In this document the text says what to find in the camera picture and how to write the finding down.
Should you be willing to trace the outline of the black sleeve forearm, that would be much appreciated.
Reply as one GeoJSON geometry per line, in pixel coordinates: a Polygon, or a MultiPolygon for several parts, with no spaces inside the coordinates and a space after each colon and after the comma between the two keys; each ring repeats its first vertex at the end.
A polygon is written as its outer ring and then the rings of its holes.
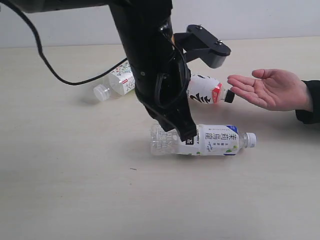
{"type": "Polygon", "coordinates": [[[320,80],[303,80],[303,101],[295,110],[298,121],[304,125],[320,124],[320,80]]]}

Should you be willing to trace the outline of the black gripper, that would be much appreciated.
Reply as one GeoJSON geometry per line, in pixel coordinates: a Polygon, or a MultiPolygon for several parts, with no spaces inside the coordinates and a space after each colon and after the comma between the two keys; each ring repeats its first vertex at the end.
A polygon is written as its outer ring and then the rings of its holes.
{"type": "Polygon", "coordinates": [[[176,130],[182,141],[196,135],[187,100],[190,71],[173,44],[147,48],[126,45],[125,54],[135,77],[135,94],[148,114],[165,131],[176,130]]]}

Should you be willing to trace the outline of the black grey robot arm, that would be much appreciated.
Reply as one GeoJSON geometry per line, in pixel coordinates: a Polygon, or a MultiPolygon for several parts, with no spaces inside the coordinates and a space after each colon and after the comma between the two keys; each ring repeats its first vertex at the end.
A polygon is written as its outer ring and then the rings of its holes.
{"type": "Polygon", "coordinates": [[[170,0],[7,0],[22,19],[29,13],[109,6],[135,79],[135,94],[164,131],[182,141],[197,133],[186,90],[191,73],[175,46],[170,0]]]}

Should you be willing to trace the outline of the person's open hand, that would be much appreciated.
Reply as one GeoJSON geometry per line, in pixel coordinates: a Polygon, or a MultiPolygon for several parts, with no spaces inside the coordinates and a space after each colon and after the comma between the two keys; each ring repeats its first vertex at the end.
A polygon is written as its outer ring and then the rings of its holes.
{"type": "Polygon", "coordinates": [[[252,76],[230,75],[231,91],[249,103],[269,111],[298,110],[303,103],[303,82],[292,72],[256,69],[252,76]]]}

